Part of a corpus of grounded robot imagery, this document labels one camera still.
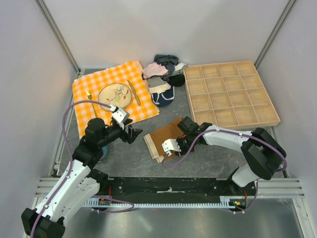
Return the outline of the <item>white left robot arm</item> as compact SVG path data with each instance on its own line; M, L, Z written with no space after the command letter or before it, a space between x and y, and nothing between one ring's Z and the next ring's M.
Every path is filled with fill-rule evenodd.
M123 124L101 118L91 119L85 135L74 150L65 172L36 208L21 215L25 233L31 238L60 238L70 219L93 195L107 193L107 175L94 167L104 157L103 148L117 139L133 143L142 129L134 129L128 119Z

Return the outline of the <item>brown underwear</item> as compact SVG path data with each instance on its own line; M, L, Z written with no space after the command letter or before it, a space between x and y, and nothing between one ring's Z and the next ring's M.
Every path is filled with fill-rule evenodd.
M183 136L182 130L177 126L183 118L177 118L172 123L156 129L144 136L145 143L153 160L161 163L166 153L162 144L168 139L177 139Z

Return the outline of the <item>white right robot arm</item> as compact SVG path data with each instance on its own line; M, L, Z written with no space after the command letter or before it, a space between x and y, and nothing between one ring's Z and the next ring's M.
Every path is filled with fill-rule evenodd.
M276 172L287 168L286 152L263 128L236 131L209 122L201 125L185 117L177 124L185 135L176 139L178 154L186 156L196 145L225 147L244 155L246 164L237 168L227 182L228 192L240 194L249 183L258 179L270 180Z

